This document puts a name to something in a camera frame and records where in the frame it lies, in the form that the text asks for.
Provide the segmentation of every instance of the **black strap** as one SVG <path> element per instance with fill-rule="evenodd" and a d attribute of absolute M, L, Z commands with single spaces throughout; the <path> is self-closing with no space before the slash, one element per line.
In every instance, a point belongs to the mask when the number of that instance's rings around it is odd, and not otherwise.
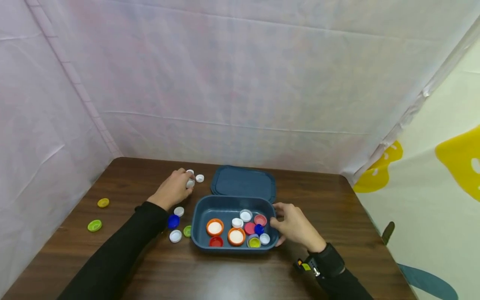
<path fill-rule="evenodd" d="M 312 257 L 315 268 L 325 278 L 333 278 L 345 269 L 343 258 L 330 243 L 327 243 L 327 247 L 322 252 L 308 252 L 308 254 Z"/>

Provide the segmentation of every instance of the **black sleeve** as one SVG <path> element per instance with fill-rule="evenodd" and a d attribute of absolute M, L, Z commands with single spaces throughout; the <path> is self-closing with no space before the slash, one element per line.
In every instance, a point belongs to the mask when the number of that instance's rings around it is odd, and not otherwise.
<path fill-rule="evenodd" d="M 130 219 L 90 257 L 58 297 L 112 299 L 117 296 L 144 247 L 163 231 L 168 213 L 144 202 Z"/>
<path fill-rule="evenodd" d="M 373 300 L 358 279 L 347 269 L 333 277 L 317 277 L 318 284 L 331 300 Z"/>

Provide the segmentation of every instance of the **white curtain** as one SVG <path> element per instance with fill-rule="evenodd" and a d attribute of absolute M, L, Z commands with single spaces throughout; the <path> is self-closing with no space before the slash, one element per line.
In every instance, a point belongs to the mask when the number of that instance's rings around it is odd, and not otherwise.
<path fill-rule="evenodd" d="M 0 1 L 0 298 L 112 158 L 27 5 Z"/>
<path fill-rule="evenodd" d="M 126 156 L 351 179 L 478 0 L 40 0 Z"/>

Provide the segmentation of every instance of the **bottle cap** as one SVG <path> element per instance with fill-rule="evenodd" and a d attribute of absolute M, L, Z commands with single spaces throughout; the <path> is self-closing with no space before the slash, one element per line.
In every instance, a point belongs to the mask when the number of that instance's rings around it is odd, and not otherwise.
<path fill-rule="evenodd" d="M 252 234 L 248 237 L 247 246 L 249 248 L 260 248 L 260 239 L 258 238 L 258 234 Z"/>
<path fill-rule="evenodd" d="M 93 220 L 87 226 L 87 229 L 90 232 L 99 231 L 100 228 L 102 228 L 102 221 L 100 221 L 100 220 Z"/>
<path fill-rule="evenodd" d="M 253 219 L 255 224 L 260 224 L 265 227 L 267 225 L 267 218 L 264 215 L 256 215 Z"/>
<path fill-rule="evenodd" d="M 195 185 L 195 180 L 188 179 L 187 184 L 185 185 L 186 189 L 192 188 Z"/>
<path fill-rule="evenodd" d="M 185 209 L 181 206 L 173 210 L 173 214 L 175 214 L 176 216 L 183 216 L 184 213 L 185 213 Z"/>
<path fill-rule="evenodd" d="M 108 198 L 102 198 L 98 200 L 96 204 L 98 205 L 98 207 L 104 208 L 110 204 L 110 200 Z"/>
<path fill-rule="evenodd" d="M 264 233 L 264 227 L 260 224 L 255 225 L 255 233 L 259 236 Z"/>
<path fill-rule="evenodd" d="M 188 225 L 186 226 L 184 229 L 183 229 L 183 235 L 186 237 L 186 238 L 189 238 L 192 236 L 192 226 L 191 225 Z"/>
<path fill-rule="evenodd" d="M 195 176 L 195 179 L 197 180 L 197 182 L 203 182 L 205 180 L 205 177 L 202 174 L 198 174 L 197 176 Z"/>
<path fill-rule="evenodd" d="M 255 224 L 252 222 L 246 223 L 244 228 L 245 233 L 248 235 L 252 235 L 255 233 Z"/>
<path fill-rule="evenodd" d="M 243 221 L 243 222 L 250 222 L 250 220 L 252 219 L 252 212 L 249 211 L 248 209 L 243 209 L 240 211 L 240 219 Z"/>
<path fill-rule="evenodd" d="M 243 221 L 239 218 L 233 218 L 232 219 L 232 227 L 233 228 L 242 228 L 243 227 Z"/>
<path fill-rule="evenodd" d="M 172 243 L 178 243 L 181 240 L 180 230 L 174 230 L 170 233 L 170 241 Z"/>
<path fill-rule="evenodd" d="M 270 242 L 270 236 L 266 233 L 262 233 L 261 236 L 260 236 L 260 243 L 262 243 L 262 245 L 268 245 L 268 243 Z"/>
<path fill-rule="evenodd" d="M 207 223 L 207 233 L 211 236 L 217 236 L 223 232 L 223 222 L 219 219 L 211 219 Z"/>
<path fill-rule="evenodd" d="M 175 229 L 180 224 L 180 217 L 177 215 L 170 215 L 167 220 L 167 227 L 169 229 Z"/>
<path fill-rule="evenodd" d="M 241 228 L 232 228 L 228 232 L 228 242 L 232 246 L 241 246 L 245 242 L 245 231 Z"/>
<path fill-rule="evenodd" d="M 216 236 L 216 237 L 212 237 L 210 239 L 210 242 L 208 243 L 208 245 L 210 247 L 223 247 L 223 240 L 221 237 L 219 236 Z"/>

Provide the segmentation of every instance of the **brown tabletop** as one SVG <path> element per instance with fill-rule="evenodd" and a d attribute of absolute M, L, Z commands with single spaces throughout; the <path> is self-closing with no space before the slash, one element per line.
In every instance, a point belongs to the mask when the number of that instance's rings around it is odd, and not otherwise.
<path fill-rule="evenodd" d="M 117 158 L 68 215 L 7 292 L 10 299 L 55 299 L 87 259 L 153 194 L 174 169 L 205 175 L 182 206 L 180 228 L 190 224 L 196 202 L 211 194 L 217 165 Z M 277 202 L 300 207 L 322 236 L 333 243 L 347 267 L 375 299 L 415 299 L 347 180 L 339 175 L 268 170 L 276 180 Z M 98 208 L 100 198 L 110 199 Z M 101 219 L 100 231 L 87 224 Z M 307 253 L 287 242 L 268 254 L 218 255 L 200 252 L 190 239 L 172 244 L 164 232 L 139 262 L 123 299 L 301 300 L 327 299 L 313 274 L 292 264 Z"/>

